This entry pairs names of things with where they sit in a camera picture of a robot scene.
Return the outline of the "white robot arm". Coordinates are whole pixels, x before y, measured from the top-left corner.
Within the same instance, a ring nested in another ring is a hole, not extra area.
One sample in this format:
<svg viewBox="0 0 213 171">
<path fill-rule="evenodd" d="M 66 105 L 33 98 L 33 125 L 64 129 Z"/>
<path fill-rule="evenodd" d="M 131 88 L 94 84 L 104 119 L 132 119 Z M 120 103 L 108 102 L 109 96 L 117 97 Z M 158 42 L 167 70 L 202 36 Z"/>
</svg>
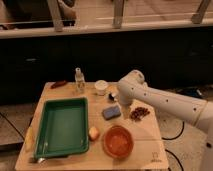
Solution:
<svg viewBox="0 0 213 171">
<path fill-rule="evenodd" d="M 207 134 L 200 171 L 213 171 L 213 102 L 151 88 L 139 70 L 117 82 L 118 102 L 130 106 L 134 99 L 173 114 Z"/>
</svg>

